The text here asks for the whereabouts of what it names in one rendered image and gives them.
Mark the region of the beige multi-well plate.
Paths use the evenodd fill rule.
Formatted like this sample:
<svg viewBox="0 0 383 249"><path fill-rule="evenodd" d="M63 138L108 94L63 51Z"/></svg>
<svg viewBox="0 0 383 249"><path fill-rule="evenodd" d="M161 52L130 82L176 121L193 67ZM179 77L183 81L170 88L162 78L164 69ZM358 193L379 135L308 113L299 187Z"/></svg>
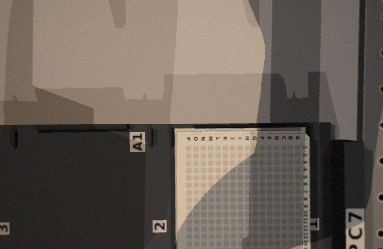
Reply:
<svg viewBox="0 0 383 249"><path fill-rule="evenodd" d="M176 128L176 249L310 249L306 127Z"/></svg>

